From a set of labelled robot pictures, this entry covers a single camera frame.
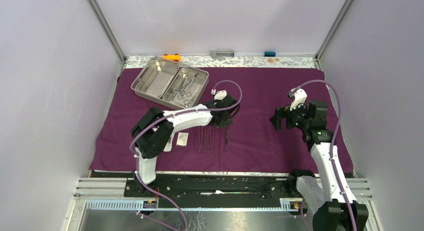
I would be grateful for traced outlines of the steel scalpel handle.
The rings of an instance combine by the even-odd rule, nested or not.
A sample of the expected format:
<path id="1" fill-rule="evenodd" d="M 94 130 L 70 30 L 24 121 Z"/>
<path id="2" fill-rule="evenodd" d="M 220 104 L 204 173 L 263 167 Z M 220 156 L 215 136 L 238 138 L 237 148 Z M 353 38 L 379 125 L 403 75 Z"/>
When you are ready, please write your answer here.
<path id="1" fill-rule="evenodd" d="M 209 136 L 210 136 L 210 128 L 209 127 L 207 127 L 206 129 L 205 129 L 205 134 L 204 134 L 204 138 L 205 138 L 205 140 L 204 140 L 204 152 L 206 153 L 207 152 L 207 149 L 208 149 L 208 139 L 209 139 Z"/>

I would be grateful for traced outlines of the steel tweezers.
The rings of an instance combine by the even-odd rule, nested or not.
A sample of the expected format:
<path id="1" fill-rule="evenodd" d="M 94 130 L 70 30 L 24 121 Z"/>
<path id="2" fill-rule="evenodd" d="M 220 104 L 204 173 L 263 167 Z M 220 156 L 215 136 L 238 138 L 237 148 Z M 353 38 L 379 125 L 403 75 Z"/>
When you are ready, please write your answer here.
<path id="1" fill-rule="evenodd" d="M 203 126 L 198 127 L 198 152 L 201 152 L 203 143 Z"/>
<path id="2" fill-rule="evenodd" d="M 210 153 L 214 152 L 214 138 L 215 138 L 215 127 L 212 126 L 210 129 Z"/>

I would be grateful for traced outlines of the small white sterile packet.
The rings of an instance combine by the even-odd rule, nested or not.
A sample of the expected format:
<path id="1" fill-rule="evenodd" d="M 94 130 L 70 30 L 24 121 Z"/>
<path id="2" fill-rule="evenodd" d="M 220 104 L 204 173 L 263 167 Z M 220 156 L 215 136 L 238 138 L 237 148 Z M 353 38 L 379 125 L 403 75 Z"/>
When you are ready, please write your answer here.
<path id="1" fill-rule="evenodd" d="M 181 147 L 187 146 L 188 136 L 189 134 L 187 132 L 179 132 L 177 135 L 176 145 Z"/>

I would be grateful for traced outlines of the perforated steel instrument tray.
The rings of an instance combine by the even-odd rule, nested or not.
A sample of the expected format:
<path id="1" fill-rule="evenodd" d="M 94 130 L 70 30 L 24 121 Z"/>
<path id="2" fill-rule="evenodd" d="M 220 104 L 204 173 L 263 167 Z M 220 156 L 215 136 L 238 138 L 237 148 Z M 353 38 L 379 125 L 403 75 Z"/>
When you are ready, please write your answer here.
<path id="1" fill-rule="evenodd" d="M 188 107 L 176 103 L 172 89 L 179 85 L 183 74 L 197 75 L 189 92 L 194 94 Z M 198 104 L 209 83 L 209 73 L 205 70 L 154 56 L 144 66 L 131 84 L 136 95 L 174 110 L 188 109 Z"/>

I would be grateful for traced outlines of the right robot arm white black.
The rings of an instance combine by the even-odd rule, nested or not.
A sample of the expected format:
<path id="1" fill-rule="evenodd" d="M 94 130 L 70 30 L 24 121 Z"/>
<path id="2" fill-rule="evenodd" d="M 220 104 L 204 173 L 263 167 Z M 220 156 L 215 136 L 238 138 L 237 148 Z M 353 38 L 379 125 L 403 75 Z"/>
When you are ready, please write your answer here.
<path id="1" fill-rule="evenodd" d="M 366 205 L 352 193 L 340 164 L 335 132 L 327 129 L 327 103 L 312 100 L 294 107 L 276 108 L 270 117 L 275 130 L 297 128 L 313 158 L 319 178 L 308 170 L 294 171 L 287 192 L 302 196 L 312 213 L 314 231 L 363 231 L 369 217 Z"/>

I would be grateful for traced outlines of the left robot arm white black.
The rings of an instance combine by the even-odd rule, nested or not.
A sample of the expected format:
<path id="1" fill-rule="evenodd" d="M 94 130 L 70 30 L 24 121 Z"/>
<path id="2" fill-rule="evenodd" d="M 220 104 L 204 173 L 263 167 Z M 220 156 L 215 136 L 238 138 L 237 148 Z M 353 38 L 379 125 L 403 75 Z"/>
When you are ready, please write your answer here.
<path id="1" fill-rule="evenodd" d="M 194 127 L 229 127 L 239 109 L 240 101 L 231 95 L 181 110 L 150 108 L 131 131 L 129 149 L 136 158 L 136 190 L 144 197 L 154 193 L 157 157 L 172 149 L 168 142 L 175 133 Z"/>

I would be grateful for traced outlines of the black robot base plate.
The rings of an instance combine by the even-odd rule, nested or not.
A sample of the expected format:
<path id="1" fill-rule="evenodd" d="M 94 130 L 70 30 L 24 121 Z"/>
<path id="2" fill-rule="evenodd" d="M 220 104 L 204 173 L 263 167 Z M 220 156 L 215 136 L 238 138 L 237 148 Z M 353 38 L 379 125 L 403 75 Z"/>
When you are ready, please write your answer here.
<path id="1" fill-rule="evenodd" d="M 157 194 L 161 193 L 175 203 L 188 199 L 209 200 L 211 198 L 228 200 L 301 199 L 302 196 L 296 189 L 296 179 L 301 176 L 314 177 L 315 174 L 310 170 L 301 169 L 295 169 L 283 178 L 158 174 L 155 181 L 148 184 L 148 188 L 145 188 L 136 176 L 133 176 L 125 183 L 124 196 L 126 198 L 152 198 L 155 202 L 160 199 L 168 201 Z"/>

